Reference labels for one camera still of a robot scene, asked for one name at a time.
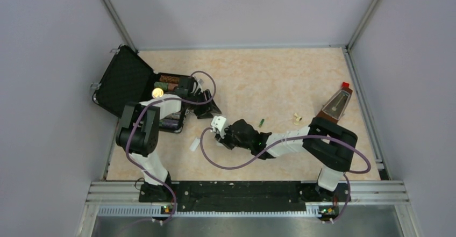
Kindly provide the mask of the white battery cover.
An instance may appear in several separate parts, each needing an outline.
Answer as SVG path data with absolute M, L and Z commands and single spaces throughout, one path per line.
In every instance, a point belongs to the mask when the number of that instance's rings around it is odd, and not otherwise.
M 189 150 L 194 152 L 200 145 L 200 138 L 195 138 L 192 142 L 192 144 L 189 147 Z

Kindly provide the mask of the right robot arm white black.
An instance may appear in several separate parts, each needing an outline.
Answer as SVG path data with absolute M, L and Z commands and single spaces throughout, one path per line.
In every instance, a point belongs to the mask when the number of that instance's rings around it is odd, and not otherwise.
M 323 117 L 314 117 L 308 126 L 285 133 L 257 131 L 245 120 L 229 124 L 222 116 L 213 118 L 211 129 L 215 139 L 228 149 L 243 148 L 259 159 L 308 152 L 323 164 L 315 193 L 321 200 L 337 194 L 337 185 L 351 168 L 353 148 L 358 136 Z

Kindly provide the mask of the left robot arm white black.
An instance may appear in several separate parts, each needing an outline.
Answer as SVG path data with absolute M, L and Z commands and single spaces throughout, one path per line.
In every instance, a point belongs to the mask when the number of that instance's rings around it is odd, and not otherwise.
M 142 171 L 145 182 L 152 186 L 152 195 L 159 201 L 168 200 L 173 192 L 172 186 L 166 182 L 169 172 L 155 151 L 159 142 L 160 122 L 173 113 L 181 112 L 183 104 L 188 104 L 192 110 L 209 108 L 217 90 L 212 77 L 210 80 L 213 91 L 202 90 L 201 85 L 190 77 L 184 79 L 189 83 L 188 87 L 177 87 L 148 101 L 127 102 L 123 108 L 116 132 L 116 145 Z

